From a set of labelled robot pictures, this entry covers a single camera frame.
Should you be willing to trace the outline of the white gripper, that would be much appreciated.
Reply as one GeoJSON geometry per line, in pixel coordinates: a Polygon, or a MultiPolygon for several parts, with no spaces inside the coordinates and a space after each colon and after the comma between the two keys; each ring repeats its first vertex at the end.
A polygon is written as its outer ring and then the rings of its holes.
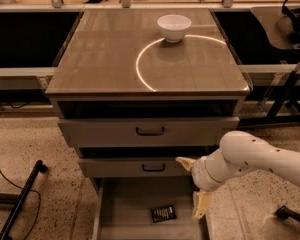
{"type": "Polygon", "coordinates": [[[195,185],[200,191],[193,192],[193,212],[192,217],[200,220],[204,217],[212,202],[212,193],[220,184],[215,181],[206,169],[206,158],[192,159],[187,157],[177,157],[176,161],[180,163],[185,170],[190,171],[195,185]]]}

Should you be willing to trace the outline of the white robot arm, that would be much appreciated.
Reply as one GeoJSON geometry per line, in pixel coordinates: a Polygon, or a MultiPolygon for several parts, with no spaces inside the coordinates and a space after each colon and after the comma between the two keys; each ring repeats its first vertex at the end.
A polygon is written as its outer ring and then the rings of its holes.
{"type": "Polygon", "coordinates": [[[230,131],[220,140],[219,148],[199,159],[177,157],[191,173],[198,191],[193,193],[193,213],[201,219],[212,202],[212,192],[228,179],[240,177],[255,169],[273,173],[300,187],[300,152],[281,149],[243,131],[230,131]]]}

